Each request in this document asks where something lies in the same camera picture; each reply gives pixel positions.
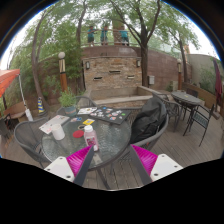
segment card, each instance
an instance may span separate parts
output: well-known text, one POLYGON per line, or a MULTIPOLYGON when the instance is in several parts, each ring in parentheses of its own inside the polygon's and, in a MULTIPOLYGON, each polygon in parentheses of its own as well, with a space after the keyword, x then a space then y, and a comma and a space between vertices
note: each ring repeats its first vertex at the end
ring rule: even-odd
POLYGON ((97 109, 97 107, 81 108, 79 110, 78 114, 91 114, 96 109, 97 109))
POLYGON ((75 117, 75 118, 73 118, 73 119, 71 119, 71 122, 76 122, 77 121, 77 118, 75 117))
POLYGON ((92 124, 94 121, 95 121, 95 120, 87 119, 87 120, 85 120, 85 121, 83 122, 83 124, 85 124, 85 125, 90 125, 90 124, 92 124))

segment green leaves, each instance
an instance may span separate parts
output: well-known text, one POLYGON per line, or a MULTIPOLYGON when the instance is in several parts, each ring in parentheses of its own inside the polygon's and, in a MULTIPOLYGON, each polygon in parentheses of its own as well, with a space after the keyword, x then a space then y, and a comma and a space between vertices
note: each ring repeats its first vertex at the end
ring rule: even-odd
POLYGON ((68 93, 61 92, 61 97, 59 98, 59 102, 62 107, 70 107, 76 104, 76 97, 72 93, 70 88, 68 88, 68 93))

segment table leg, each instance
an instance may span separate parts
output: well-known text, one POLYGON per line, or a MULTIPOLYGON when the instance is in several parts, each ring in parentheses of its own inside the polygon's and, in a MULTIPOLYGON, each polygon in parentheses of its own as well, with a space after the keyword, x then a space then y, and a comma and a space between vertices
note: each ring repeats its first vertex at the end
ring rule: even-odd
POLYGON ((176 128, 177 128, 177 125, 178 125, 178 123, 179 123, 179 120, 180 120, 180 117, 181 117, 182 111, 183 111, 183 107, 181 107, 181 109, 180 109, 180 114, 179 114, 179 117, 178 117, 178 119, 177 119, 177 122, 176 122, 176 125, 175 125, 174 132, 176 131, 176 128))
POLYGON ((101 178, 103 184, 104 184, 105 187, 107 188, 107 190, 111 190, 110 187, 109 187, 109 185, 107 184, 107 181, 105 180, 105 178, 104 178, 104 176, 103 176, 103 174, 102 174, 101 169, 97 169, 97 172, 98 172, 98 174, 99 174, 99 176, 100 176, 100 178, 101 178))

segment stone wall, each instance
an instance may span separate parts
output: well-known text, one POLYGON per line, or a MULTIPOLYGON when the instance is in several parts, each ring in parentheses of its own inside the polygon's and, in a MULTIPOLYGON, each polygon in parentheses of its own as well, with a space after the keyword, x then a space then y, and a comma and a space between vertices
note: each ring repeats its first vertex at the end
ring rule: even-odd
POLYGON ((83 59, 86 90, 137 87, 142 84, 141 67, 136 66, 136 57, 96 57, 83 59))
MULTIPOLYGON (((83 58, 90 57, 141 57, 141 49, 139 47, 126 46, 98 46, 87 47, 84 49, 83 58)), ((187 64, 188 79, 192 79, 192 67, 187 64)), ((149 50, 148 54, 148 76, 155 76, 155 84, 149 85, 152 89, 165 90, 170 81, 178 81, 177 59, 161 52, 149 50)))
MULTIPOLYGON (((178 81, 177 59, 165 53, 149 50, 148 75, 155 76, 155 84, 149 88, 165 90, 170 81, 178 81)), ((184 80, 183 64, 182 81, 184 80)), ((188 79, 191 79, 191 65, 187 64, 188 79)))

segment paper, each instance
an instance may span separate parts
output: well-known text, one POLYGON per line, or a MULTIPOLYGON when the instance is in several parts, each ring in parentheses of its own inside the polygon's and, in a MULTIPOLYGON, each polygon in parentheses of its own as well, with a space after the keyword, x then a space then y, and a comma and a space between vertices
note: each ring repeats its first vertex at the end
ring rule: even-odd
POLYGON ((81 108, 79 110, 78 114, 91 114, 96 109, 97 109, 97 107, 81 108))
POLYGON ((83 124, 85 124, 85 125, 90 125, 90 124, 92 124, 94 121, 95 121, 95 120, 87 119, 87 120, 85 120, 85 121, 83 122, 83 124))
POLYGON ((70 118, 66 117, 66 116, 57 115, 57 116, 53 117, 51 120, 49 120, 48 122, 46 122, 45 124, 43 124, 42 126, 40 126, 39 129, 46 134, 50 134, 52 125, 54 125, 54 124, 62 125, 68 119, 70 119, 70 118))

